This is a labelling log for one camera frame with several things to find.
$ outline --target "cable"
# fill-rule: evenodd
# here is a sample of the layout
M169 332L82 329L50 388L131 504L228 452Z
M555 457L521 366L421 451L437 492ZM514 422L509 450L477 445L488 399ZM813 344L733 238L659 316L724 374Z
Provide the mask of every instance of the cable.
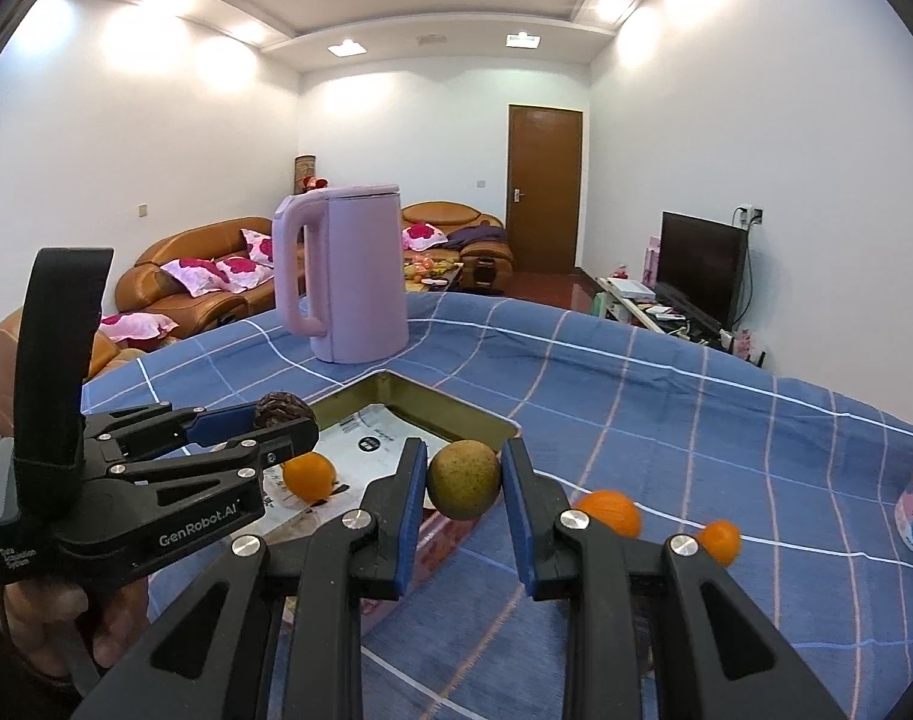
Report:
M737 317L736 322L733 323L734 328L738 328L738 325L743 321L743 317L746 316L746 312L750 310L750 305L753 303L753 258L750 256L749 245L746 247L746 269L750 271L750 296L746 301L746 307L743 308L743 312Z

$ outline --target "air vent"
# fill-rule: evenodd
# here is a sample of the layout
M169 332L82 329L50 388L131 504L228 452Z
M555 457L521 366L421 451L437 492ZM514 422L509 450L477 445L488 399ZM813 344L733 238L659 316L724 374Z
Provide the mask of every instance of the air vent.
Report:
M448 37L445 35L420 35L416 42L420 46L434 46L445 43Z

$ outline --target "blue checkered tablecloth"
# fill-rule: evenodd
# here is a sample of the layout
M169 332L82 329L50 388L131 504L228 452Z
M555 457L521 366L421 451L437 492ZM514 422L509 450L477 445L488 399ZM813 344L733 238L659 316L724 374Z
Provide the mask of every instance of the blue checkered tablecloth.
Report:
M99 377L83 406L315 399L390 368L517 420L536 469L573 496L632 496L650 541L735 522L732 575L847 714L885 716L913 675L913 553L892 522L913 474L911 425L584 314L459 293L409 301L409 346L377 365L319 362L269 312ZM157 608L206 555L157 577ZM561 715L565 620L522 595L501 507L363 643L375 720Z

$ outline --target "metal screw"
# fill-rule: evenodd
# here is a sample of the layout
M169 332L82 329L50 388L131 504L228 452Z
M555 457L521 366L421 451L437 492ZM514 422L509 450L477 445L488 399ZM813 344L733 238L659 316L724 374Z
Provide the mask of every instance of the metal screw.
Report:
M373 522L373 516L363 509L353 509L352 512L343 514L343 524L351 531L361 531L363 528L370 527Z
M259 539L256 536L239 536L232 543L232 554L237 557L250 557L259 552Z
M589 528L589 514L579 509L570 509L560 514L560 524L571 531L583 531Z
M669 548L682 557L695 555L699 550L699 544L692 536L674 536L669 540Z

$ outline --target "purple blanket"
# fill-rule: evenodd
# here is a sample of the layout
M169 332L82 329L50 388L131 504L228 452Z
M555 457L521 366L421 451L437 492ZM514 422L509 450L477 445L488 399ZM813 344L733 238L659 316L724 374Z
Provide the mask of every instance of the purple blanket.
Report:
M474 227L461 227L458 230L453 230L447 238L447 242L433 248L451 248L454 251L459 251L461 248L479 241L497 241L501 244L505 244L507 241L506 230L502 227L496 227L496 225L490 224L488 221L484 221L484 223Z

